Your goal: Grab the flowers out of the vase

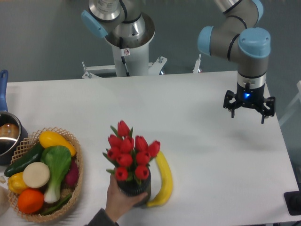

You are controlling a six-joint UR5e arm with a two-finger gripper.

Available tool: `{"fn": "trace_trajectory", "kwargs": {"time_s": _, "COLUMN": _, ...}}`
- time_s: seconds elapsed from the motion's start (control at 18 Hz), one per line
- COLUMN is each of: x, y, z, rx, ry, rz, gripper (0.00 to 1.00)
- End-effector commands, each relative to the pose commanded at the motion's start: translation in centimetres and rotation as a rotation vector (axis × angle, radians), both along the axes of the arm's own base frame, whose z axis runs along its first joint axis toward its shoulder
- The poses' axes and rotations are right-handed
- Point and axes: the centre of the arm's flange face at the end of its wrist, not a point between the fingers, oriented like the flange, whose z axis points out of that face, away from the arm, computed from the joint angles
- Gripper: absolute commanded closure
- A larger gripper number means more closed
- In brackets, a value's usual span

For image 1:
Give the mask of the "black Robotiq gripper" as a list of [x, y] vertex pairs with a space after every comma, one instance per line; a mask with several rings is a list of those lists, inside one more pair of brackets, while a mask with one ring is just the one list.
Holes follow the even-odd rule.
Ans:
[[245, 86], [237, 84], [237, 93], [227, 90], [223, 108], [228, 109], [231, 113], [231, 118], [235, 117], [235, 110], [244, 107], [250, 109], [259, 109], [261, 114], [261, 124], [265, 119], [274, 117], [275, 115], [275, 97], [264, 98], [265, 84], [256, 89], [245, 89]]

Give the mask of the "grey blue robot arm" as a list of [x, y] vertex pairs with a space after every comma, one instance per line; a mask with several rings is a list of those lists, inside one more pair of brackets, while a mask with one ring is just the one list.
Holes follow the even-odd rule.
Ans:
[[[149, 63], [149, 43], [155, 34], [152, 19], [139, 0], [91, 0], [81, 13], [86, 28], [111, 45], [116, 75], [159, 74], [163, 64]], [[271, 37], [256, 26], [263, 15], [258, 0], [218, 0], [225, 15], [220, 27], [204, 27], [197, 40], [201, 53], [238, 64], [237, 90], [227, 91], [223, 107], [234, 113], [240, 107], [255, 109], [266, 119], [275, 114], [274, 97], [264, 97]]]

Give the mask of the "grey sleeved forearm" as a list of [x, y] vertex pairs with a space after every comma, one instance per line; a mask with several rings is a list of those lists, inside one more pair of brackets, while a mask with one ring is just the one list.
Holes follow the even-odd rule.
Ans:
[[87, 226], [119, 226], [117, 222], [114, 222], [105, 209], [101, 208], [96, 215], [90, 220]]

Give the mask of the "bare human hand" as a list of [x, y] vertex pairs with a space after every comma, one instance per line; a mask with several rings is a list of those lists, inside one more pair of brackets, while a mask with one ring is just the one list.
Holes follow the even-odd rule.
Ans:
[[107, 190], [105, 212], [108, 217], [116, 223], [124, 214], [131, 210], [137, 203], [141, 202], [148, 193], [144, 192], [137, 196], [126, 196], [117, 184], [113, 175], [110, 176], [110, 183]]

